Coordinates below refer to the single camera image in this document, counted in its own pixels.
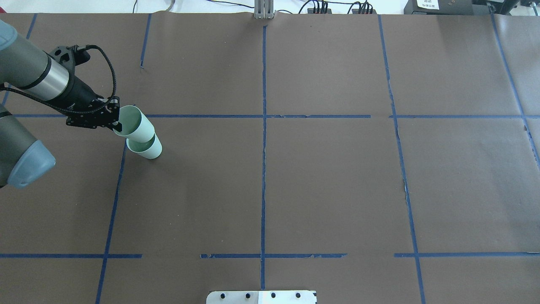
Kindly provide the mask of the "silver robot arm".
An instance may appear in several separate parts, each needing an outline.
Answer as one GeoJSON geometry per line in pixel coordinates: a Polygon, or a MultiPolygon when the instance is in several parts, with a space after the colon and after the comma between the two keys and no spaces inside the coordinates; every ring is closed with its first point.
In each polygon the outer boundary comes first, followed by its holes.
{"type": "MultiPolygon", "coordinates": [[[[75,68],[90,59],[89,50],[105,54],[95,45],[59,46],[45,52],[6,22],[1,22],[1,90],[13,92],[56,110],[66,125],[122,131],[116,74],[110,60],[112,94],[104,98],[75,75],[75,68]]],[[[52,153],[19,120],[1,106],[0,185],[24,188],[55,166],[52,153]]]]}

